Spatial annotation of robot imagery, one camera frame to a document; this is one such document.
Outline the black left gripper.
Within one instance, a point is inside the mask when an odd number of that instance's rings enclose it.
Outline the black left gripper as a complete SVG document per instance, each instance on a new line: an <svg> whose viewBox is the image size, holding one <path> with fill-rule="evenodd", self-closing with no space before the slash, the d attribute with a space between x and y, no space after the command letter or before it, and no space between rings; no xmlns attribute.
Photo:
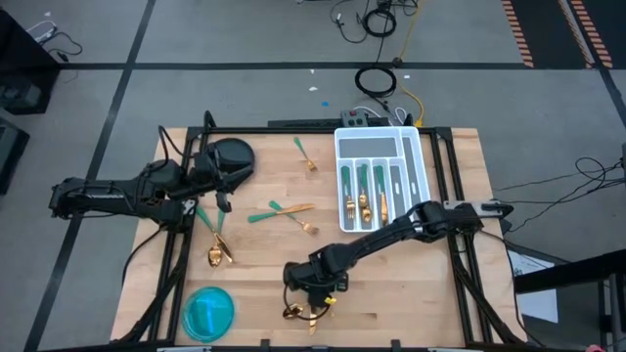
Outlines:
<svg viewBox="0 0 626 352"><path fill-rule="evenodd" d="M231 185L240 185L254 172L252 164L233 170L233 160L226 157L217 146L207 146L194 154L195 179L201 184L211 184L216 191L216 204L224 212L232 211L225 193L233 192Z"/></svg>

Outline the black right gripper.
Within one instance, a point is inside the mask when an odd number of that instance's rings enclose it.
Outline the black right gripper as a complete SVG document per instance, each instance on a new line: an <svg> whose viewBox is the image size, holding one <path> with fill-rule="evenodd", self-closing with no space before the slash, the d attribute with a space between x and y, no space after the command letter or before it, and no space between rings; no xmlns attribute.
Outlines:
<svg viewBox="0 0 626 352"><path fill-rule="evenodd" d="M284 268L284 284L291 290L327 289L318 294L318 306L325 314L335 304L329 291L348 290L350 249L347 246L325 246L308 257L304 263L288 262ZM309 319L317 318L316 295L307 293Z"/></svg>

